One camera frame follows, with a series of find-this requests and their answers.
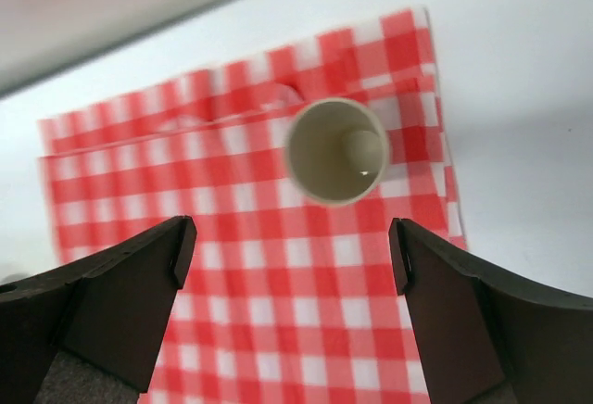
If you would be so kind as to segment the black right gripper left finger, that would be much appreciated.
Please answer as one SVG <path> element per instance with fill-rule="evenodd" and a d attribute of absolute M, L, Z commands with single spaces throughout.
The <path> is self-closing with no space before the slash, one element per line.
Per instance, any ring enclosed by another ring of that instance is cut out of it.
<path fill-rule="evenodd" d="M 4 403 L 136 403 L 147 392 L 196 243 L 177 216 L 1 286 Z"/>

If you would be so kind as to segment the beige paper cup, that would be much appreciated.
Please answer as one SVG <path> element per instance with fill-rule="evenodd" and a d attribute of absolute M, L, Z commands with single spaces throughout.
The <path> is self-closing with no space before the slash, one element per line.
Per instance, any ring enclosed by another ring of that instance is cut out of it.
<path fill-rule="evenodd" d="M 344 97 L 302 108 L 284 145 L 291 180 L 303 195 L 328 207 L 367 196 L 383 180 L 390 158 L 388 135 L 377 115 Z"/>

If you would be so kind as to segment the red white checkered cloth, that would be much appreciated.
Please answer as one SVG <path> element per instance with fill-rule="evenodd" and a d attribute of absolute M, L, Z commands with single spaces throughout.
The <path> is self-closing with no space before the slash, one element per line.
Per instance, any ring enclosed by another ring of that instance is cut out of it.
<path fill-rule="evenodd" d="M 289 178 L 297 112 L 367 105 L 379 186 L 327 208 Z M 197 228 L 146 403 L 425 403 L 388 244 L 395 217 L 464 242 L 424 8 L 408 8 L 42 120 L 68 263 L 176 215 Z"/>

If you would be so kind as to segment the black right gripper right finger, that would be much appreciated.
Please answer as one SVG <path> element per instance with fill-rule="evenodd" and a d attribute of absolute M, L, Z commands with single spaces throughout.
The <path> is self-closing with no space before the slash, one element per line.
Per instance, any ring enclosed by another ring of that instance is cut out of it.
<path fill-rule="evenodd" d="M 395 218 L 389 245 L 434 403 L 589 403 L 592 300 Z"/>

